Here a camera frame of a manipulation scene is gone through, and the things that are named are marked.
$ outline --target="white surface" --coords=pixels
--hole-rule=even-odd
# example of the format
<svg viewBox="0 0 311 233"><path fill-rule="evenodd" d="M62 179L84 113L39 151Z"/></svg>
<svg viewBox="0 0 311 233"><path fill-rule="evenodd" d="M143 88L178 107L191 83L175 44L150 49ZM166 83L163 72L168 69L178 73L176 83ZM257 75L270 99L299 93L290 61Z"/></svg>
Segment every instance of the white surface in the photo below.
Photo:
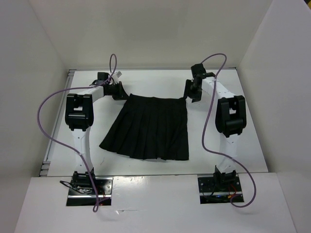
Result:
<svg viewBox="0 0 311 233"><path fill-rule="evenodd" d="M180 98L183 96L186 79L191 78L190 70L140 70L122 71L120 77L125 91L130 94L160 97ZM71 87L87 86L97 79L97 71L76 71ZM224 70L219 80L230 91L243 94L236 70ZM94 103L94 124L90 131L90 152L96 175L163 175L163 174L199 174L213 173L218 155L205 152L201 145L203 125L207 116L211 96L202 94L202 100L190 103L188 109L188 140L190 159L188 161L132 159L128 156L108 152L99 147L112 123L115 121L125 101L115 101L112 97L104 97ZM219 150L220 135L215 127L216 104L207 126L206 145ZM238 160L251 172L267 172L255 128L247 111L247 126L241 134L237 153ZM57 140L73 145L73 139L64 116L60 124ZM49 159L51 165L48 176L72 176L75 168L74 152L56 144L52 144Z"/></svg>
<svg viewBox="0 0 311 233"><path fill-rule="evenodd" d="M310 232L311 10L275 0L238 67L262 150L297 231Z"/></svg>
<svg viewBox="0 0 311 233"><path fill-rule="evenodd" d="M112 205L66 207L68 189L60 179L32 178L15 233L294 233L295 228L276 174L253 174L258 194L237 209L200 204L196 175L115 177ZM240 175L245 201L253 186Z"/></svg>
<svg viewBox="0 0 311 233"><path fill-rule="evenodd" d="M272 0L30 0L68 68L187 68L244 56ZM209 67L218 67L215 58Z"/></svg>
<svg viewBox="0 0 311 233"><path fill-rule="evenodd" d="M0 33L0 232L12 233L48 143L36 110L65 85L66 73L28 1L0 1ZM42 111L48 132L58 104L55 98Z"/></svg>

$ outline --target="white floor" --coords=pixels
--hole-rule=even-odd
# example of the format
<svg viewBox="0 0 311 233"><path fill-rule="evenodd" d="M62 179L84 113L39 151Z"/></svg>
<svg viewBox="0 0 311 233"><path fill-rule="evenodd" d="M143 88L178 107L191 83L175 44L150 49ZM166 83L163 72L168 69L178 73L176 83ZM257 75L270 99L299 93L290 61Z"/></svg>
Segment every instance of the white floor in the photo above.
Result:
<svg viewBox="0 0 311 233"><path fill-rule="evenodd" d="M257 198L247 208L200 204L196 175L115 177L112 205L66 207L68 189L59 180L32 178L15 233L294 233L275 173L253 174ZM245 201L253 195L240 174Z"/></svg>
<svg viewBox="0 0 311 233"><path fill-rule="evenodd" d="M147 97L180 98L183 96L185 81L191 79L190 70L124 70L120 78L125 91ZM97 79L97 71L76 71L71 87L88 86ZM243 90L236 70L223 70L219 75L221 83L231 92L243 95ZM207 116L211 97L203 93L202 100L191 103L187 100L189 153L188 161L143 161L131 159L105 151L99 144L106 136L112 123L123 107L124 101L115 101L112 97L104 97L94 103L94 124L90 133L90 151L95 174L97 176L117 175L167 175L167 174L204 174L213 173L217 159L221 157L205 152L201 145L203 125ZM215 128L217 102L214 103L211 120L207 127L206 145L219 150L219 133ZM70 130L61 113L54 137L73 146ZM51 161L48 176L72 176L75 170L74 153L60 145L52 143L48 154ZM267 172L267 166L260 148L255 127L247 107L247 126L244 129L239 145L238 160L250 172Z"/></svg>

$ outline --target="white wall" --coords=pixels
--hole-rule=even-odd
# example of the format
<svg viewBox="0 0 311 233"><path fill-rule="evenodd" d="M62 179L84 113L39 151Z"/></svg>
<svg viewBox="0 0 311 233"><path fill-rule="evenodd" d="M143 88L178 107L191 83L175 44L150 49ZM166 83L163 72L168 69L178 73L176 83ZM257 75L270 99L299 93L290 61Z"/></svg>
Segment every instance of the white wall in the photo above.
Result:
<svg viewBox="0 0 311 233"><path fill-rule="evenodd" d="M0 32L0 231L10 233L48 142L36 110L48 93L64 87L66 70L28 1L0 1ZM42 112L48 132L59 101Z"/></svg>
<svg viewBox="0 0 311 233"><path fill-rule="evenodd" d="M189 68L225 52L236 67L272 0L30 0L70 68ZM218 67L222 58L213 59Z"/></svg>
<svg viewBox="0 0 311 233"><path fill-rule="evenodd" d="M268 167L298 232L310 232L311 10L303 0L272 2L238 73Z"/></svg>

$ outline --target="black cloth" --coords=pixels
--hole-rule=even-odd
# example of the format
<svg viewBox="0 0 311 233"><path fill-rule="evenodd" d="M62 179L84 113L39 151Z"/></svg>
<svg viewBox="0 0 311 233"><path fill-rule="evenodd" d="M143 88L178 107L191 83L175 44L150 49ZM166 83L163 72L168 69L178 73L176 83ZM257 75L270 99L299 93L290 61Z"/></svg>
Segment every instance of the black cloth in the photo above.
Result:
<svg viewBox="0 0 311 233"><path fill-rule="evenodd" d="M131 94L100 147L136 159L188 160L186 100Z"/></svg>

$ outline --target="black garment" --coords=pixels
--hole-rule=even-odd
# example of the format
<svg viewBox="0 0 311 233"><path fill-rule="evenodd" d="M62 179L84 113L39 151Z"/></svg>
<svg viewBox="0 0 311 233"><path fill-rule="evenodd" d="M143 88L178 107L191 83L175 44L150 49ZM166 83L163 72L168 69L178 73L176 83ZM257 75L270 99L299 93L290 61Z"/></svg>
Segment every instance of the black garment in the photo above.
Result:
<svg viewBox="0 0 311 233"><path fill-rule="evenodd" d="M188 160L186 100L131 94L100 147L136 159Z"/></svg>

